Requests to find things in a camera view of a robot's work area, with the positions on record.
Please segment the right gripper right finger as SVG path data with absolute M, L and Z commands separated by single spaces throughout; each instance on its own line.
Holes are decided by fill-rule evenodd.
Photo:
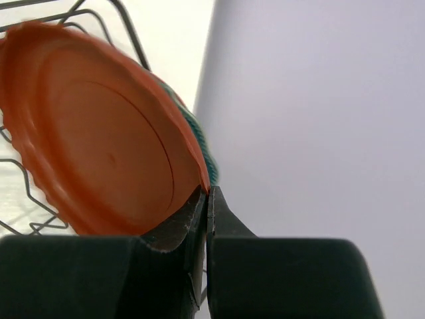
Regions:
M 207 302 L 211 318 L 240 318 L 248 277 L 249 244 L 258 237 L 230 210 L 219 186 L 207 207 Z

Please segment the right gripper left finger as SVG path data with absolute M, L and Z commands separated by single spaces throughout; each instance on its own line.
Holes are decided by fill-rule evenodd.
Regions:
M 143 304 L 148 312 L 196 312 L 201 305 L 207 195 L 196 188 L 183 206 L 141 237 Z

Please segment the teal ornate plate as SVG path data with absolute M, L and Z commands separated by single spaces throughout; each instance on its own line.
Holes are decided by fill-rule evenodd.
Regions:
M 203 129 L 201 128 L 201 125 L 199 124 L 195 115 L 186 107 L 186 105 L 178 96 L 178 94 L 167 83 L 163 82 L 161 79 L 158 79 L 157 81 L 160 83 L 162 88 L 166 91 L 166 93 L 168 93 L 168 95 L 177 105 L 184 119 L 187 121 L 188 125 L 190 126 L 192 132 L 194 133 L 197 139 L 204 161 L 206 163 L 210 183 L 213 186 L 217 186 L 219 182 L 218 165 L 208 146 L 207 139 L 206 139 L 205 133 L 203 132 Z

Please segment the orange scalloped plate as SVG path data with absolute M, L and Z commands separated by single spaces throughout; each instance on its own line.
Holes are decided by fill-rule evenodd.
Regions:
M 211 188 L 178 99 L 79 31 L 26 22 L 6 32 L 1 111 L 23 166 L 79 235 L 142 235 Z

